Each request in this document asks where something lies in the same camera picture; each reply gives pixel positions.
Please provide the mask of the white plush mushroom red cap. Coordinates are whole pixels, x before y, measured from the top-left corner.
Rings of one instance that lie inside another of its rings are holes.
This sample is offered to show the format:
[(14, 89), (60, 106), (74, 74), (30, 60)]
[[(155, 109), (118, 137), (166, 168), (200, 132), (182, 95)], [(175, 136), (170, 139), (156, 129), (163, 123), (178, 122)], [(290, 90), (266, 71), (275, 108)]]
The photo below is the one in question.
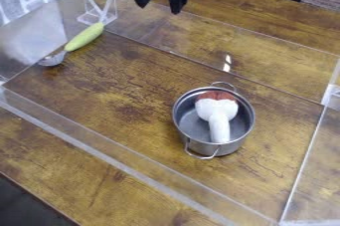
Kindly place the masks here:
[(208, 122), (211, 141), (230, 142), (230, 121), (238, 114), (238, 101), (228, 92), (210, 91), (195, 101), (198, 116)]

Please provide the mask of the silver steel pot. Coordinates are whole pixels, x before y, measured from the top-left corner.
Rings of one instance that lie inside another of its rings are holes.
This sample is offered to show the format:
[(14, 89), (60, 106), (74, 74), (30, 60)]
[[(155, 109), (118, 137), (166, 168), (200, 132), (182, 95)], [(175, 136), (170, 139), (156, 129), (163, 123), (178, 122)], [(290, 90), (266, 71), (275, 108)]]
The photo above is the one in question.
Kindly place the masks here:
[(254, 106), (227, 82), (186, 92), (171, 116), (184, 152), (202, 160), (236, 152), (255, 126)]

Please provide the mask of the clear acrylic triangle bracket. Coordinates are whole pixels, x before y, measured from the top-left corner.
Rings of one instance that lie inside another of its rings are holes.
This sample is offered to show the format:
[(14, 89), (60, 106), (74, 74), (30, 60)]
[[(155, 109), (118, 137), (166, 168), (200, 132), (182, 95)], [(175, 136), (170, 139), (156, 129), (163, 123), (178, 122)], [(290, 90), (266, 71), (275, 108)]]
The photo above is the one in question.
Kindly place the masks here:
[(111, 24), (119, 18), (118, 0), (107, 0), (106, 6), (100, 7), (95, 0), (84, 0), (86, 12), (78, 17), (78, 21), (86, 25), (102, 22)]

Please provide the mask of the clear acrylic barrier front wall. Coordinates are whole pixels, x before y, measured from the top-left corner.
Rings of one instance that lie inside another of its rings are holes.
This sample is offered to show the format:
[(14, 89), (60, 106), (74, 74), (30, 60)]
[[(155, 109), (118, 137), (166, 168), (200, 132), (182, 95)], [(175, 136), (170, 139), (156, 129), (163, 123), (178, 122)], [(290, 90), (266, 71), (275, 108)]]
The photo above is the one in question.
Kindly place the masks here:
[(0, 86), (0, 107), (224, 226), (279, 226), (219, 191)]

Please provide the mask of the clear acrylic right wall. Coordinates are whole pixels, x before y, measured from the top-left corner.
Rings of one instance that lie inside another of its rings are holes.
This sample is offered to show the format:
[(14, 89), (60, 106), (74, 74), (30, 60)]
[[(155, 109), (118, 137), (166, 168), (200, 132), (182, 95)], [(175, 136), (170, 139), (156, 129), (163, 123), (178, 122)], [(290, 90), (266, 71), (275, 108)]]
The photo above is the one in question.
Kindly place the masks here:
[(340, 226), (340, 60), (279, 226)]

